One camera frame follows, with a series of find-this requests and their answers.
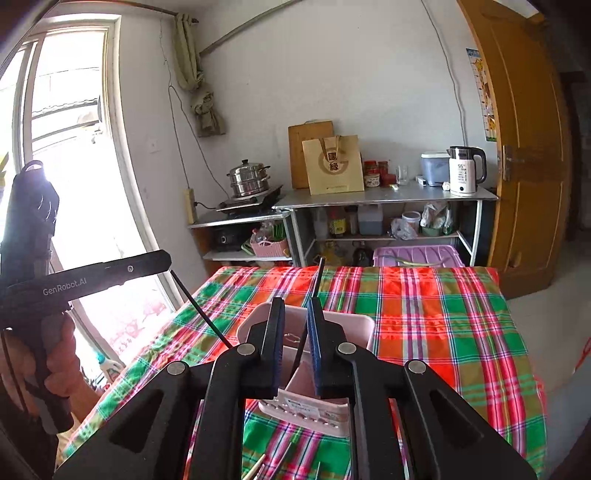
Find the table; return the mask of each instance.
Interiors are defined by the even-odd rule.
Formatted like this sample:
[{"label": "table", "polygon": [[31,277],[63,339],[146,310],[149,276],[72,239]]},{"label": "table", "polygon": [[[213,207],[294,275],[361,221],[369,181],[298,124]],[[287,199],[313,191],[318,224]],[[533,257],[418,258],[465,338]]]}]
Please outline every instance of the table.
[{"label": "table", "polygon": [[[260,303],[274,296],[303,306],[315,268],[221,268],[195,298],[236,345],[236,330]],[[502,297],[495,270],[475,268],[327,267],[320,286],[325,310],[369,315],[376,320],[373,352],[403,364],[425,360],[540,473],[545,454],[543,388],[532,374],[523,341]],[[105,393],[83,422],[70,456],[150,378],[173,360],[211,361],[225,350],[213,332],[184,306]],[[266,452],[272,470],[290,440],[297,449],[283,478],[348,477],[347,439],[327,437],[257,413],[246,406],[243,474]]]},{"label": "table", "polygon": [[[304,212],[307,209],[314,207],[328,207],[328,206],[347,206],[347,205],[361,205],[372,203],[414,203],[414,202],[476,202],[476,222],[474,228],[474,237],[470,243],[461,231],[454,232],[448,235],[447,238],[459,238],[464,247],[470,254],[470,266],[473,267],[476,263],[476,254],[478,251],[478,242],[480,240],[480,226],[482,223],[482,202],[496,201],[498,197],[478,187],[475,194],[471,196],[459,196],[452,192],[446,192],[441,187],[422,186],[419,183],[412,181],[408,185],[400,186],[397,192],[390,187],[382,188],[367,188],[363,192],[346,192],[346,193],[328,193],[323,195],[311,195],[309,189],[293,190],[288,192],[273,208],[279,211],[288,211],[291,216],[291,221],[294,229],[295,245],[297,246],[298,257],[300,259],[300,266],[307,266],[307,258],[310,255],[312,247],[316,243],[313,229],[310,227],[309,219],[304,217]],[[353,241],[362,239],[358,236],[344,237],[334,239],[336,241]],[[392,238],[384,235],[379,238],[366,238],[369,241],[392,241]],[[428,240],[430,242],[438,241],[433,237],[419,237],[420,241]]]}]

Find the lower shelf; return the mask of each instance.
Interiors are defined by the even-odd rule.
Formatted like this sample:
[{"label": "lower shelf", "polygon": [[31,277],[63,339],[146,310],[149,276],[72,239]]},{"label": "lower shelf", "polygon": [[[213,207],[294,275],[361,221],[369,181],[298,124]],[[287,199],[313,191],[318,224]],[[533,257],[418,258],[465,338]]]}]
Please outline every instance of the lower shelf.
[{"label": "lower shelf", "polygon": [[[450,235],[440,235],[440,236],[427,236],[421,235],[417,238],[414,238],[413,241],[416,240],[434,240],[440,238],[458,238],[460,235],[458,232],[453,232]],[[327,238],[326,240],[317,240],[320,242],[355,242],[363,240],[366,242],[405,242],[406,240],[400,240],[399,238],[393,238],[388,235],[345,235],[340,238]]]},{"label": "lower shelf", "polygon": [[214,250],[203,256],[204,260],[213,260],[216,262],[284,262],[291,261],[291,257],[256,257],[239,250],[236,252],[216,252]]}]

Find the paper bag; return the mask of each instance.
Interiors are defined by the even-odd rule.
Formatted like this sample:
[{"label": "paper bag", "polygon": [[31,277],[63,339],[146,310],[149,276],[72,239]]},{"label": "paper bag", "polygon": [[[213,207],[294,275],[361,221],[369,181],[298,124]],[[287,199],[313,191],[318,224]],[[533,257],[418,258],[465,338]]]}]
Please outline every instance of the paper bag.
[{"label": "paper bag", "polygon": [[312,195],[365,189],[357,135],[307,140],[302,146]]}]

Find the small box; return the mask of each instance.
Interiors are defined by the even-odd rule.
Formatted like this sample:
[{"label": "small box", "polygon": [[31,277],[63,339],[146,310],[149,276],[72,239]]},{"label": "small box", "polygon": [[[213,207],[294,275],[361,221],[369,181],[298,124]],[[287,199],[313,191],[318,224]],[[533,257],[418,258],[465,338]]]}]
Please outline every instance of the small box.
[{"label": "small box", "polygon": [[[261,303],[238,327],[236,335],[240,343],[246,342],[251,326],[265,322],[271,311],[270,303]],[[349,436],[349,405],[346,398],[320,400],[314,392],[314,371],[310,354],[310,337],[304,346],[300,366],[289,379],[296,357],[299,338],[306,324],[307,309],[285,306],[285,330],[283,359],[281,362],[280,389],[273,400],[259,400],[259,409],[276,419],[288,421],[300,427],[335,437]],[[343,327],[348,342],[370,348],[375,322],[367,315],[324,312],[329,322]]]}]

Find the plaid tablecloth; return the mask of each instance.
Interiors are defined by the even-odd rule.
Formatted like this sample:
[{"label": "plaid tablecloth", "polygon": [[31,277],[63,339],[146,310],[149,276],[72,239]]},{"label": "plaid tablecloth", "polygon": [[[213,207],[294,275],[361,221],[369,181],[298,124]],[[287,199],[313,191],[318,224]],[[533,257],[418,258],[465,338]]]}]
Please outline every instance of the plaid tablecloth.
[{"label": "plaid tablecloth", "polygon": [[[238,325],[260,303],[282,297],[305,306],[315,268],[225,267],[195,298],[216,326],[237,344]],[[534,467],[545,454],[543,389],[502,297],[486,268],[326,268],[319,297],[325,310],[369,315],[376,321],[373,352],[403,364],[425,360]],[[185,306],[102,397],[66,449],[70,456],[159,370],[173,360],[211,361],[225,350],[213,331]],[[283,478],[350,476],[347,439],[324,436],[255,413],[247,404],[243,472],[267,453],[260,480],[270,478],[290,442],[297,448]]]}]

